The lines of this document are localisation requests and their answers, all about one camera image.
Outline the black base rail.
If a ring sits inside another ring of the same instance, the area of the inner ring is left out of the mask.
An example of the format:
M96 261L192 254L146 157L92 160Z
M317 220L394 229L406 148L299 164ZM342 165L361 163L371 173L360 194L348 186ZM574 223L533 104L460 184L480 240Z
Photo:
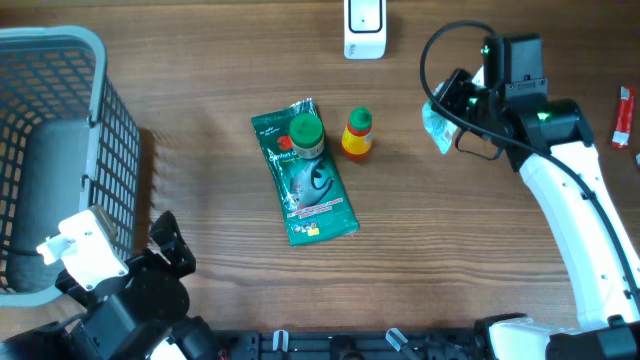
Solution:
M400 334L391 345L384 331L296 332L215 331L211 359L492 359L494 354L471 328L427 329Z

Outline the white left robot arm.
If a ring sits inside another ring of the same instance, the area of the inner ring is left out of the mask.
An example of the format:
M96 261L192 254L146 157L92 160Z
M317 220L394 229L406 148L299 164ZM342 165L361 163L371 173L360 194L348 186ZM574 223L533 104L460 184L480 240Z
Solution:
M129 273L86 291L64 270L55 287L86 311L15 335L1 343L3 359L217 359L222 351L201 317L187 315L190 299L181 279L196 259L175 216L152 224L158 253L145 250L126 261Z

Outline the green lid jar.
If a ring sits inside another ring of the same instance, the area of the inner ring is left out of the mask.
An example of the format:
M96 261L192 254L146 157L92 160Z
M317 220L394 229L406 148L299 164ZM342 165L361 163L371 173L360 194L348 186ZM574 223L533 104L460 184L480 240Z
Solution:
M314 159L324 150L324 126L314 114L295 116L289 124L289 137L295 153L303 159Z

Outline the small red sachet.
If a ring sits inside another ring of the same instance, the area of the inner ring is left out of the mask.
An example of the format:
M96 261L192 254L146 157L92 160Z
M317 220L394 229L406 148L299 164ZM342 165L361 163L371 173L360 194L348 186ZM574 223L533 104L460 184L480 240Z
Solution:
M611 145L613 148L625 149L629 146L634 110L635 90L628 86L621 86L616 116L616 126L611 139Z

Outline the grey plastic shopping basket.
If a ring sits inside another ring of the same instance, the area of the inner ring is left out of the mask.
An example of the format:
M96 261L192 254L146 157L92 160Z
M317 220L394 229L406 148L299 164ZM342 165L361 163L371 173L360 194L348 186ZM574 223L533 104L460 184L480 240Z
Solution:
M1 305L60 297L64 266L36 251L64 219L102 206L113 250L134 252L141 142L107 75L101 39L79 26L1 32Z

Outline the red yellow sauce bottle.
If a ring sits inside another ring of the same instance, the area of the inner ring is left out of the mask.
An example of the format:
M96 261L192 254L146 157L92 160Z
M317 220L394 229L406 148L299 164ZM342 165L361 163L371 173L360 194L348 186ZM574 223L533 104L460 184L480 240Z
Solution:
M366 107L355 108L343 132L341 146L352 161L364 161L372 148L373 116Z

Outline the white barcode scanner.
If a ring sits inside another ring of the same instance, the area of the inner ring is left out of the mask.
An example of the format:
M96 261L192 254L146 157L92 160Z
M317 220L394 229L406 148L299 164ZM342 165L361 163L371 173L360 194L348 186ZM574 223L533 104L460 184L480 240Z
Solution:
M382 58L387 44L387 1L344 0L343 11L345 58Z

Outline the light green tissue packet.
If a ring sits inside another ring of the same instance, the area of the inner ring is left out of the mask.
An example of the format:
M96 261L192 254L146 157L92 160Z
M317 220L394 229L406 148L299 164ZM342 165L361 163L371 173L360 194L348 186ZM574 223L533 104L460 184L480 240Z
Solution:
M422 121L426 133L433 140L442 155L450 150L458 127L432 109L432 102L427 100L422 107Z

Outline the green 3M gloves packet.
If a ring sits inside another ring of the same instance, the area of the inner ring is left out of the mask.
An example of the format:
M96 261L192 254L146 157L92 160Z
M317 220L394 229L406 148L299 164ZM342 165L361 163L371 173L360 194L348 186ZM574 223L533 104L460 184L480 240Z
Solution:
M327 144L325 127L324 150L318 157L303 159L292 147L289 124L303 113L320 118L311 98L251 118L293 247L350 235L360 228Z

